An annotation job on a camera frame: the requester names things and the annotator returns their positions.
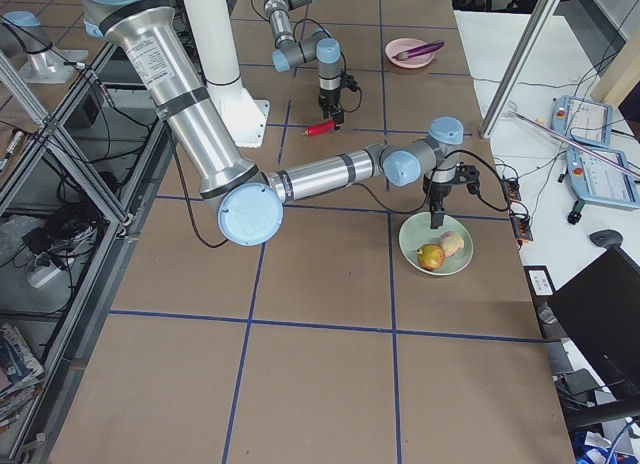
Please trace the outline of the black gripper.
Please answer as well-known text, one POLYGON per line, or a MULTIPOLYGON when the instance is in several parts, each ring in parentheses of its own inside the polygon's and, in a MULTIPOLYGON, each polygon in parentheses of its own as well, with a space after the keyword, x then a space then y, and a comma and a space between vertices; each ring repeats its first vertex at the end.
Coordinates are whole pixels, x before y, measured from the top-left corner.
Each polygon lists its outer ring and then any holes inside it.
POLYGON ((344 123, 344 109, 340 105, 340 88, 319 89, 318 105, 323 117, 327 119, 325 124, 331 130, 339 130, 344 123))
POLYGON ((430 212, 430 228, 438 229, 444 223, 444 200, 450 195, 452 177, 445 171, 431 171, 424 175, 423 191, 430 212))

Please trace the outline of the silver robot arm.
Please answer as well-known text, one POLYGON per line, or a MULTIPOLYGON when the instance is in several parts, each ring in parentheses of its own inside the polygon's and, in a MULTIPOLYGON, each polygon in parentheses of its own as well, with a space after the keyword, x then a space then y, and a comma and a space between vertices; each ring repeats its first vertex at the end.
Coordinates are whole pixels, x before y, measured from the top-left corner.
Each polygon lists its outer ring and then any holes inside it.
POLYGON ((440 117, 424 138, 403 147, 372 145, 277 172, 263 172, 242 146, 258 146, 266 112, 242 84, 225 0, 184 0, 204 59, 197 71, 173 27, 169 0, 82 0, 87 33, 119 46, 198 172, 200 195, 224 237, 253 246, 280 228, 283 207, 384 176, 403 187, 428 177, 429 210, 444 220, 443 200, 456 169, 462 123, 440 117))
POLYGON ((288 72, 311 62, 317 63, 318 105, 326 126, 338 130, 344 123, 341 93, 346 84, 342 51, 338 40, 322 25, 310 37, 296 36, 297 24, 292 25, 290 12, 318 0, 264 0, 265 18, 274 38, 272 61, 278 72, 288 72))

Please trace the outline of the grey robot base mount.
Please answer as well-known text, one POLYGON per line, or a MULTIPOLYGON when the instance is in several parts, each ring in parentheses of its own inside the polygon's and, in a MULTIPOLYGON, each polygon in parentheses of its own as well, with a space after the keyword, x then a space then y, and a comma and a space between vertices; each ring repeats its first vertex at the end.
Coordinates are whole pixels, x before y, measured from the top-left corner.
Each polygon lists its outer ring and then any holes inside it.
POLYGON ((1 16, 1 52, 21 65, 19 76, 32 84, 64 84, 88 57, 87 50, 58 48, 28 11, 1 16))

